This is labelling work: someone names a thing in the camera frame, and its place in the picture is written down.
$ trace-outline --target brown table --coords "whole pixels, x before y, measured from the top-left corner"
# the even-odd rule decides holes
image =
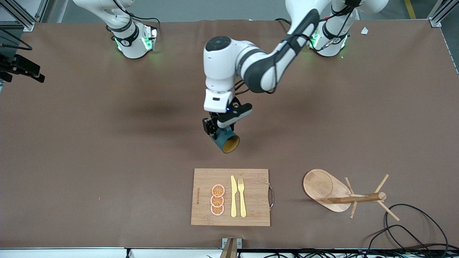
[[[425,210],[459,244],[459,78],[439,28],[357,21],[338,56],[301,53],[276,94],[241,96],[253,114],[236,125],[239,148],[223,154],[202,129],[203,46],[222,34],[271,50],[283,26],[165,23],[162,52],[139,60],[104,26],[37,24],[23,37],[46,82],[15,76],[0,94],[1,247],[213,247],[222,237],[366,247],[383,228],[381,207],[360,204],[349,219],[350,209],[314,203],[301,184],[313,168],[347,176],[358,193],[390,174],[385,204]],[[268,168],[271,226],[191,226],[194,168]],[[423,216],[394,212],[422,241],[442,242]],[[387,236],[373,246],[395,247]]]

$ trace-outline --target cutting board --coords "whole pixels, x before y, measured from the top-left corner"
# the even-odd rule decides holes
[[[237,216],[231,217],[231,175],[244,180],[244,200],[247,216],[241,217],[240,195],[236,193]],[[220,216],[211,213],[212,187],[225,187],[224,212]],[[192,225],[211,226],[270,226],[269,173],[267,169],[196,168],[193,181]]]

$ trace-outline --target orange slice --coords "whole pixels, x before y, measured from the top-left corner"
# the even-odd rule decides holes
[[[214,206],[211,206],[210,207],[210,211],[212,212],[213,215],[220,216],[225,211],[225,206],[221,206],[221,207],[218,207],[218,208],[214,207]]]
[[[223,202],[224,202],[223,197],[215,197],[215,196],[210,197],[210,204],[215,208],[222,207]]]
[[[225,194],[225,188],[221,184],[216,184],[212,187],[212,195],[222,197]]]

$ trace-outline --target wooden stick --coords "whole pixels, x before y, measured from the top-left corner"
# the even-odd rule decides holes
[[[352,206],[352,211],[351,211],[351,219],[354,217],[354,213],[355,213],[355,209],[357,208],[357,203],[358,202],[354,202],[354,205]]]
[[[386,175],[384,176],[384,178],[382,179],[381,183],[380,183],[380,184],[378,185],[378,187],[376,188],[375,193],[377,193],[377,192],[379,192],[379,190],[381,190],[382,185],[386,182],[386,180],[387,180],[388,177],[389,177],[388,174],[386,174]]]
[[[368,198],[368,195],[363,195],[363,194],[351,194],[351,197]]]
[[[377,202],[378,202],[378,203],[381,205],[381,207],[383,207],[383,209],[385,209],[385,210],[387,211],[387,213],[389,213],[396,221],[400,221],[400,219],[399,219],[397,216],[395,216],[395,214],[394,214],[388,207],[386,207],[386,205],[384,205],[384,203],[382,203],[381,201],[377,201]]]
[[[340,197],[340,198],[328,198],[331,203],[353,203],[353,202],[372,202],[385,200],[386,194],[383,192],[370,193],[367,198],[363,197]]]
[[[354,191],[352,190],[352,187],[351,187],[351,183],[349,183],[349,179],[345,177],[344,180],[346,180],[347,187],[349,188],[349,191],[351,191],[351,194],[354,194]]]

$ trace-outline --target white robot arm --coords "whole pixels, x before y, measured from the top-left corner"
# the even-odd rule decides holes
[[[140,58],[152,50],[156,41],[157,29],[133,21],[122,8],[133,5],[135,0],[73,0],[102,19],[115,35],[118,49],[127,58]]]
[[[333,17],[321,21],[319,15],[331,1]],[[287,35],[269,54],[249,41],[237,41],[227,36],[209,40],[204,48],[207,86],[204,110],[210,113],[210,118],[202,120],[205,132],[223,152],[233,151],[239,144],[239,137],[233,132],[234,123],[252,112],[250,103],[242,105],[235,96],[236,75],[254,93],[273,93],[285,70],[306,44],[320,55],[336,55],[344,46],[347,32],[355,20],[354,8],[367,5],[368,11],[378,12],[387,2],[285,0],[291,26]]]

